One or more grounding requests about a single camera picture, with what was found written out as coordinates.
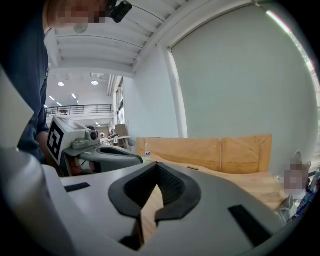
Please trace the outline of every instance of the railing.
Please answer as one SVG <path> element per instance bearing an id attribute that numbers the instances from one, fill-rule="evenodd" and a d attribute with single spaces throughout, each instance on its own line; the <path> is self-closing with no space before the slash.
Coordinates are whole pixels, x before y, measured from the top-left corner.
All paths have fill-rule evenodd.
<path id="1" fill-rule="evenodd" d="M 112 105 L 54 106 L 45 109 L 46 117 L 112 113 Z"/>

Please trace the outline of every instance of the table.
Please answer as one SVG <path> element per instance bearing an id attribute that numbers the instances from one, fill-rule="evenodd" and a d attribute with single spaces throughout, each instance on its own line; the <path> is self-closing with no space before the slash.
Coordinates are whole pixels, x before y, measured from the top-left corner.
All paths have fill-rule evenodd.
<path id="1" fill-rule="evenodd" d="M 127 150 L 131 150 L 131 147 L 129 145 L 128 139 L 130 139 L 130 136 L 114 137 L 114 138 L 102 138 L 102 139 L 100 139 L 100 142 L 110 142 L 111 146 L 114 146 L 115 145 L 115 140 L 124 140 L 126 149 Z"/>
<path id="2" fill-rule="evenodd" d="M 67 113 L 68 113 L 68 110 L 66 110 L 66 109 L 59 109 L 59 112 L 60 112 L 60 116 L 66 116 Z"/>
<path id="3" fill-rule="evenodd" d="M 231 181 L 240 188 L 257 198 L 273 211 L 276 210 L 284 199 L 286 199 L 285 192 L 280 187 L 278 179 L 269 172 L 257 172 L 252 174 L 228 174 L 218 171 L 213 171 L 208 168 L 188 164 L 168 161 L 158 155 L 151 155 L 152 161 L 163 162 L 168 164 L 175 164 L 194 170 L 195 172 L 202 172 L 209 175 L 218 176 Z M 141 211 L 141 223 L 144 241 L 152 238 L 157 230 L 155 223 L 156 211 L 164 207 L 161 191 L 158 186 L 153 190 L 149 200 Z"/>

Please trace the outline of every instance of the person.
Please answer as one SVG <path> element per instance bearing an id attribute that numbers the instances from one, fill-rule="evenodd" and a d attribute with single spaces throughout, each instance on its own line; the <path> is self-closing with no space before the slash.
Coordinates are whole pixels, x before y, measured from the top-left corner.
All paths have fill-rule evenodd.
<path id="1" fill-rule="evenodd" d="M 49 58 L 45 31 L 72 27 L 76 23 L 93 23 L 104 17 L 108 0 L 33 0 L 6 3 L 1 24 L 0 62 L 21 97 L 34 114 L 27 124 L 18 148 L 35 156 L 41 164 L 59 167 L 47 149 L 48 126 L 45 103 Z"/>

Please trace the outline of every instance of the dark blue shirt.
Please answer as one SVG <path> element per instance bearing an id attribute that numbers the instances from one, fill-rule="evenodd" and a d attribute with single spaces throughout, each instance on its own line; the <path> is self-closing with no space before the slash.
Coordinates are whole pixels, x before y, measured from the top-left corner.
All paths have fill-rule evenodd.
<path id="1" fill-rule="evenodd" d="M 9 33 L 6 38 L 6 49 L 1 53 L 1 64 L 7 76 L 34 111 L 18 148 L 34 155 L 42 164 L 45 163 L 45 157 L 35 139 L 40 132 L 49 130 L 45 113 L 48 53 L 44 43 L 43 8 L 44 1 L 40 1 L 33 6 L 29 16 L 24 18 L 20 16 L 23 20 L 18 21 L 19 27 L 13 28 Z"/>

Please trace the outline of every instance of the white wall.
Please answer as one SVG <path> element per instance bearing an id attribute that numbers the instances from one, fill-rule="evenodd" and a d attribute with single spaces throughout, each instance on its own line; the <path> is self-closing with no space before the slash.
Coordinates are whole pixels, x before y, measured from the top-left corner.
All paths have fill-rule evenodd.
<path id="1" fill-rule="evenodd" d="M 79 99 L 80 105 L 113 105 L 113 97 L 106 96 L 106 94 L 96 93 L 96 92 L 87 92 L 85 97 L 82 96 Z"/>
<path id="2" fill-rule="evenodd" d="M 189 138 L 272 133 L 271 172 L 297 150 L 311 160 L 318 131 L 312 80 L 290 37 L 262 9 L 225 14 L 172 53 Z"/>
<path id="3" fill-rule="evenodd" d="M 134 78 L 124 78 L 123 94 L 125 122 L 131 137 L 179 137 L 168 70 L 158 48 Z"/>

